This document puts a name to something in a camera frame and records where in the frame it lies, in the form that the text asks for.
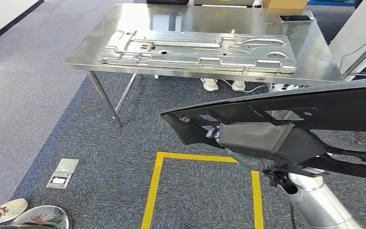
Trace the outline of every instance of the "white sneaker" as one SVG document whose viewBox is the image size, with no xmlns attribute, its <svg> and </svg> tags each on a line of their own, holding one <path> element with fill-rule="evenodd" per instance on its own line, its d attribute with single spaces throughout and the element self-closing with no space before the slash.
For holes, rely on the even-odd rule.
<svg viewBox="0 0 366 229">
<path fill-rule="evenodd" d="M 27 208 L 26 199 L 15 199 L 0 206 L 0 224 L 21 215 Z"/>
<path fill-rule="evenodd" d="M 204 79 L 204 78 L 200 78 L 200 80 L 201 80 L 201 82 L 203 82 L 203 88 L 206 91 L 209 91 L 209 92 L 218 91 L 217 80 L 215 80 L 215 79 Z"/>
<path fill-rule="evenodd" d="M 244 92 L 246 89 L 246 84 L 244 81 L 235 80 L 231 87 L 234 91 Z"/>
<path fill-rule="evenodd" d="M 272 83 L 273 92 L 282 92 L 298 89 L 299 85 L 283 84 L 283 83 Z"/>
</svg>

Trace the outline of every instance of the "metal tabletop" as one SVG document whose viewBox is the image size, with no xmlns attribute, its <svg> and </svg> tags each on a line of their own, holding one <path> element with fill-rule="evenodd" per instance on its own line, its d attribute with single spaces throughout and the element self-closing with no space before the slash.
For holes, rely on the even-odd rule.
<svg viewBox="0 0 366 229">
<path fill-rule="evenodd" d="M 310 11 L 251 8 L 116 4 L 66 59 L 74 69 L 118 73 L 242 80 L 261 83 L 317 85 L 342 82 L 338 66 L 316 23 L 279 21 L 279 15 L 309 15 Z M 196 31 L 286 35 L 297 61 L 295 73 L 193 70 L 100 63 L 99 54 L 116 30 Z"/>
</svg>

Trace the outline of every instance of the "table leg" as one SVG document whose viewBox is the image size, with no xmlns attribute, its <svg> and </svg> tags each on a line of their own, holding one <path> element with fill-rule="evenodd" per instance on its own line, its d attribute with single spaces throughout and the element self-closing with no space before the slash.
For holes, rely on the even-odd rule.
<svg viewBox="0 0 366 229">
<path fill-rule="evenodd" d="M 116 110 L 115 110 L 117 114 L 119 113 L 119 111 L 121 109 L 121 106 L 124 103 L 125 98 L 127 98 L 128 92 L 130 92 L 131 86 L 134 83 L 134 80 L 135 80 L 136 77 L 137 77 L 137 74 L 136 73 L 132 74 L 131 79 L 128 82 L 127 88 L 125 88 L 125 91 L 122 94 L 119 103 L 117 104 L 117 107 L 116 107 Z"/>
<path fill-rule="evenodd" d="M 272 83 L 268 83 L 268 89 L 269 89 L 269 92 L 273 92 L 273 84 Z M 272 117 L 273 118 L 278 118 L 277 111 L 271 111 L 271 112 L 272 112 Z"/>
<path fill-rule="evenodd" d="M 113 119 L 116 122 L 116 125 L 121 126 L 122 124 L 120 122 L 120 119 L 119 119 L 115 109 L 113 108 L 113 105 L 110 102 L 109 97 L 107 96 L 106 92 L 104 91 L 102 84 L 100 83 L 96 74 L 93 71 L 89 71 L 89 76 L 91 77 L 91 80 L 92 80 L 93 84 L 95 85 L 96 89 L 99 91 L 100 95 L 102 96 L 104 102 L 106 103 L 107 108 L 109 109 L 110 113 L 113 116 Z"/>
</svg>

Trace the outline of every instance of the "metal cover plate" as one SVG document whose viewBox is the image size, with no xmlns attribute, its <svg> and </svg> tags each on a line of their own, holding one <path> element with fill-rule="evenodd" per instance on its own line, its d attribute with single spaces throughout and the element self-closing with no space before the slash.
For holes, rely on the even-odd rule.
<svg viewBox="0 0 366 229">
<path fill-rule="evenodd" d="M 108 53 L 98 59 L 115 65 L 238 72 L 293 73 L 297 70 L 285 35 L 179 31 L 116 31 Z"/>
</svg>

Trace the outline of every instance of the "silver cylinder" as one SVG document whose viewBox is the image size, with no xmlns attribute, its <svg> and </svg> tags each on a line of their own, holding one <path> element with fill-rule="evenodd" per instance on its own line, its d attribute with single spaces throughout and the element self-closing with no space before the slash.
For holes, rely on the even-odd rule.
<svg viewBox="0 0 366 229">
<path fill-rule="evenodd" d="M 322 177 L 288 174 L 297 187 L 288 198 L 312 229 L 361 229 L 345 206 L 325 184 Z"/>
</svg>

